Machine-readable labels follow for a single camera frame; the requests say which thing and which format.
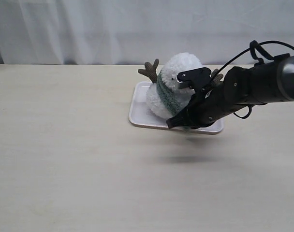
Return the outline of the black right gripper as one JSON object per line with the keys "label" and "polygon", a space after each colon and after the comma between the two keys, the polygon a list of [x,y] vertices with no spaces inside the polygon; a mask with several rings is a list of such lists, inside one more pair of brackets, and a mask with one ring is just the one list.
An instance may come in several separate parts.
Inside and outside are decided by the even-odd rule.
{"label": "black right gripper", "polygon": [[225,91],[230,75],[236,77],[236,67],[230,69],[221,81],[218,70],[214,73],[206,67],[180,72],[177,75],[178,88],[191,88],[195,93],[189,103],[175,116],[166,120],[168,129],[177,127],[190,130],[206,128],[217,120],[236,111],[232,99],[225,99],[226,93],[232,93],[234,85]]}

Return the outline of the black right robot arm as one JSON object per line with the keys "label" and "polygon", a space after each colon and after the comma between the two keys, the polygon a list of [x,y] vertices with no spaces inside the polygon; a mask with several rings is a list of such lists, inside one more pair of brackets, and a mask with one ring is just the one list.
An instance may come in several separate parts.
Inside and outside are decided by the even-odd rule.
{"label": "black right robot arm", "polygon": [[245,107],[294,102],[294,56],[283,54],[251,68],[232,67],[219,84],[207,67],[177,75],[179,88],[195,91],[188,104],[166,121],[169,129],[205,128]]}

